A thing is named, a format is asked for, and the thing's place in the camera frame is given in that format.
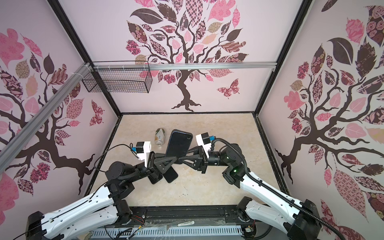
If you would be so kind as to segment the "black smartphone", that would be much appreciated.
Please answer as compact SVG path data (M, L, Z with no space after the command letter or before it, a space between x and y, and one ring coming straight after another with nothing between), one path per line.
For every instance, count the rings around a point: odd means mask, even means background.
M173 130L170 135L166 157L184 157L186 156L193 140L192 133L181 130Z

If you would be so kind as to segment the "black phone case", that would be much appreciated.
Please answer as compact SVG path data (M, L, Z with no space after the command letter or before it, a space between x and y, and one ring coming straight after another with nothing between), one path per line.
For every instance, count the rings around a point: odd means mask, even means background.
M178 178L178 173L175 171L173 167L170 167L164 174L163 177L167 181L167 183L172 183L174 180Z

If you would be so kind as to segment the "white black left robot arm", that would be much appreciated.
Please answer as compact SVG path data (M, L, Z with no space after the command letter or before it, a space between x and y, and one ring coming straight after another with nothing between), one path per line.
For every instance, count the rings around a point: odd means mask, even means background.
M133 183L148 178L156 184L177 160L150 152L147 164L114 162L106 172L107 182L93 193L51 213L31 214L24 236L27 240L66 240L105 225L126 224L133 217L125 200L135 189Z

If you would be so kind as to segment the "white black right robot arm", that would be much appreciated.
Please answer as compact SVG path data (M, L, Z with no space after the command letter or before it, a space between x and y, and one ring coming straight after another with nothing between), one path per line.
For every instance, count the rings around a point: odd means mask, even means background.
M317 207L309 200L292 198L255 175L245 163L237 144L229 144L221 152L206 151L202 146L178 159L194 170L205 172L208 166L225 166L224 179L262 201L249 198L240 202L239 216L243 221L263 222L285 233L290 240L316 240L322 224Z

